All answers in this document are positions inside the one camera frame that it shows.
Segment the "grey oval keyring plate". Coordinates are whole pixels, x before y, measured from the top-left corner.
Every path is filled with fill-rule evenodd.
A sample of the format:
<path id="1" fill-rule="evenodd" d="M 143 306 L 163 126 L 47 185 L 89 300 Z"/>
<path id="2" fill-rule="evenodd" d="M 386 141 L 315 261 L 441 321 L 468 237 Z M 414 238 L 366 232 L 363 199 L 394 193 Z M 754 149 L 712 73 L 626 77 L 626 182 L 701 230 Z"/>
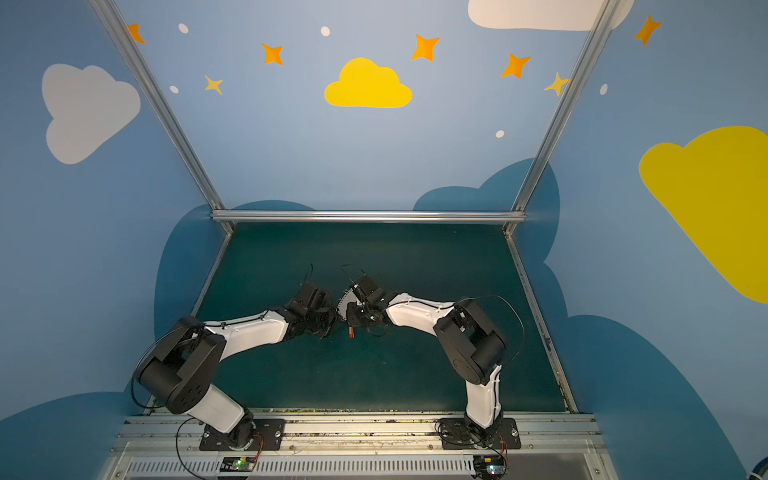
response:
<path id="1" fill-rule="evenodd" d="M 349 288 L 344 292 L 336 306 L 337 314 L 344 322 L 348 320 L 348 308 L 350 305 L 353 307 L 358 305 L 358 298 L 352 288 Z"/>

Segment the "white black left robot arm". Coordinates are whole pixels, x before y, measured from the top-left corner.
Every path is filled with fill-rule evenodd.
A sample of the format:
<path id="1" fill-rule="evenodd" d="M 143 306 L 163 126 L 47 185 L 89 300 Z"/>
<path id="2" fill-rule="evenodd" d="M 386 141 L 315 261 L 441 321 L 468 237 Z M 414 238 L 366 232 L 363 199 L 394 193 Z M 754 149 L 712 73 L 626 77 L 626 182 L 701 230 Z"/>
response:
<path id="1" fill-rule="evenodd" d="M 323 338 L 336 318 L 330 293 L 309 282 L 287 304 L 255 315 L 218 322 L 183 317 L 142 356 L 133 380 L 171 413 L 203 422 L 213 450 L 248 450 L 257 426 L 247 407 L 214 385 L 220 364 L 306 332 Z"/>

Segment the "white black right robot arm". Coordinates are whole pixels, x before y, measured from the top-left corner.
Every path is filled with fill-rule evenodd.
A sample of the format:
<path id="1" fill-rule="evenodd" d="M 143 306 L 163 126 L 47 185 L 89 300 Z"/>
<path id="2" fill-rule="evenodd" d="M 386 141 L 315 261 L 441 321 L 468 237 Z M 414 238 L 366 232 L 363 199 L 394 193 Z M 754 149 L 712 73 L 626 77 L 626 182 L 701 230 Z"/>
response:
<path id="1" fill-rule="evenodd" d="M 393 325 L 436 337 L 465 381 L 467 426 L 485 433 L 499 424 L 499 384 L 507 342 L 475 300 L 437 302 L 405 292 L 387 293 L 364 275 L 344 293 L 337 312 L 352 329 Z"/>

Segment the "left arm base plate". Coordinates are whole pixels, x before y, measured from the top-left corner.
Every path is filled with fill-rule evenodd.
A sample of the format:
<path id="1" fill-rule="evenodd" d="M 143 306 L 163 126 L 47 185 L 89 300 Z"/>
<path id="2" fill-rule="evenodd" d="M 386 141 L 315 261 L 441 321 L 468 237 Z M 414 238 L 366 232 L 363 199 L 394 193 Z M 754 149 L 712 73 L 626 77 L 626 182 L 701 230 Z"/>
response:
<path id="1" fill-rule="evenodd" d="M 206 425 L 200 451 L 277 451 L 286 422 L 283 419 L 249 419 L 239 422 L 230 433 Z"/>

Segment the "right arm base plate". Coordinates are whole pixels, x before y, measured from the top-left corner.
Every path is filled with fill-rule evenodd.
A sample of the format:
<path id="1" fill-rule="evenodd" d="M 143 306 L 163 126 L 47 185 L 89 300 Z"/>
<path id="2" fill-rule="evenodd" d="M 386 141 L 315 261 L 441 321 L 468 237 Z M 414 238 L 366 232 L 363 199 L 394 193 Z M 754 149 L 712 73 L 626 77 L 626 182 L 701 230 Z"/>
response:
<path id="1" fill-rule="evenodd" d="M 522 448 L 517 424 L 512 418 L 500 416 L 490 427 L 482 428 L 468 418 L 441 418 L 435 431 L 445 450 Z"/>

